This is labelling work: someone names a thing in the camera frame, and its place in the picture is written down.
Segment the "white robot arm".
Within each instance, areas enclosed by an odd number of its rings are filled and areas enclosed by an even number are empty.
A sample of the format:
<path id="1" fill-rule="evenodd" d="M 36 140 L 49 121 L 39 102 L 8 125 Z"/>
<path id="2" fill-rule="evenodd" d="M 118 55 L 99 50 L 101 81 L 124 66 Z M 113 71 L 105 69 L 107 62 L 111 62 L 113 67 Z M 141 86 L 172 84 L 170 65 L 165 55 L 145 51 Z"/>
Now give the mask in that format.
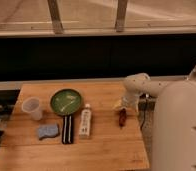
<path id="1" fill-rule="evenodd" d="M 139 98 L 156 98 L 151 171 L 196 171 L 196 76 L 177 81 L 152 80 L 146 73 L 127 76 L 116 106 L 138 109 Z"/>

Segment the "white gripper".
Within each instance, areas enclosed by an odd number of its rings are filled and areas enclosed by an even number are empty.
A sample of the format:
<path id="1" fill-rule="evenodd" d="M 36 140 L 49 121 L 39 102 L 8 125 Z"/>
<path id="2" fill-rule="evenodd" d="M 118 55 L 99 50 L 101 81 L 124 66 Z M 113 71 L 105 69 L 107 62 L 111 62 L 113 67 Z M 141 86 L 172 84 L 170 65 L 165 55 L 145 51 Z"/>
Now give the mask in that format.
<path id="1" fill-rule="evenodd" d="M 122 109 L 138 111 L 139 97 L 124 95 L 118 101 L 115 102 L 113 109 L 119 111 Z"/>

